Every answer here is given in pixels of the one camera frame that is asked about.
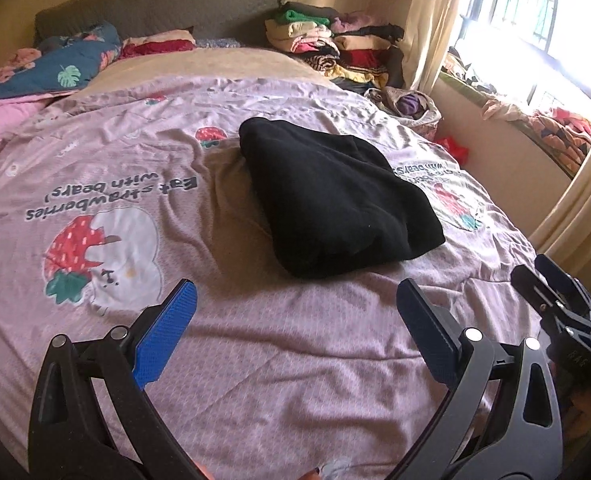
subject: yellow cloth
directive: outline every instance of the yellow cloth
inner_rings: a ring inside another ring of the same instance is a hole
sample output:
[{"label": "yellow cloth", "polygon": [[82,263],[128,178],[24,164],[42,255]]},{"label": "yellow cloth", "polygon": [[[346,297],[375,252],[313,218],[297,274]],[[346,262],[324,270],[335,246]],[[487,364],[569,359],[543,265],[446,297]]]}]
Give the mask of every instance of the yellow cloth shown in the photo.
[{"label": "yellow cloth", "polygon": [[324,71],[324,76],[328,79],[335,79],[336,77],[343,77],[345,79],[351,79],[356,83],[370,83],[372,82],[378,88],[384,88],[386,82],[389,80],[389,75],[384,74],[371,74],[368,72],[354,72],[353,70],[347,70],[343,66],[337,64],[330,70]]},{"label": "yellow cloth", "polygon": [[292,22],[280,25],[276,20],[266,20],[264,25],[267,27],[267,37],[271,40],[290,40],[304,35],[320,38],[331,37],[331,31],[316,22]]},{"label": "yellow cloth", "polygon": [[366,36],[336,36],[333,38],[340,50],[387,50],[391,43],[373,34]]}]

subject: headboard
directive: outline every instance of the headboard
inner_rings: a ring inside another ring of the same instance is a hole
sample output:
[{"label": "headboard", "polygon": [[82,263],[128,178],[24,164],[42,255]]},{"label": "headboard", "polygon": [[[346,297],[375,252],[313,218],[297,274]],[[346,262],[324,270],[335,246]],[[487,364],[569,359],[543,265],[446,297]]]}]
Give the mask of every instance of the headboard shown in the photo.
[{"label": "headboard", "polygon": [[112,23],[122,39],[194,27],[197,39],[236,38],[265,46],[264,20],[282,0],[70,0],[41,10],[35,44],[49,36],[69,36],[96,23]]}]

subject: leaf print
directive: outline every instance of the leaf print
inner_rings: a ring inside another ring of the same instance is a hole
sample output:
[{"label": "leaf print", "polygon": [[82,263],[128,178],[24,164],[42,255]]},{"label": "leaf print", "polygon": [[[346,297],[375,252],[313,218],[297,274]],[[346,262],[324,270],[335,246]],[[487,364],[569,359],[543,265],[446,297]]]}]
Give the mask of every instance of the leaf print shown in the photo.
[{"label": "leaf print", "polygon": [[64,68],[62,65],[62,72],[58,74],[58,82],[60,86],[64,88],[71,88],[78,84],[80,80],[80,71],[74,65],[69,65],[67,68]]}]

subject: blue textured pad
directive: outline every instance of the blue textured pad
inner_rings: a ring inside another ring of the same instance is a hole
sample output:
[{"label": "blue textured pad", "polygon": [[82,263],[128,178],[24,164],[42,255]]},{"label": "blue textured pad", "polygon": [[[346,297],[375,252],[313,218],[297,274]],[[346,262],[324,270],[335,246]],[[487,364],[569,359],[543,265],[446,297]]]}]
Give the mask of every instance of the blue textured pad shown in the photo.
[{"label": "blue textured pad", "polygon": [[168,300],[165,309],[136,347],[134,377],[140,389],[160,378],[162,370],[196,312],[198,291],[187,281]]},{"label": "blue textured pad", "polygon": [[462,331],[458,322],[446,308],[432,305],[410,278],[398,285],[396,303],[433,378],[450,389],[456,387],[457,335]]}]

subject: beige mattress cover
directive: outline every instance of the beige mattress cover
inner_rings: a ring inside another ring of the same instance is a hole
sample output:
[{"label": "beige mattress cover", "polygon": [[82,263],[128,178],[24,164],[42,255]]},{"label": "beige mattress cover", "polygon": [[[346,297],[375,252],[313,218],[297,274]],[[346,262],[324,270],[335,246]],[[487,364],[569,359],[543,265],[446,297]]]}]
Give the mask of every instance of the beige mattress cover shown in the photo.
[{"label": "beige mattress cover", "polygon": [[115,62],[76,97],[132,88],[160,76],[222,76],[229,79],[275,78],[332,86],[306,63],[264,48],[197,48],[150,54]]}]

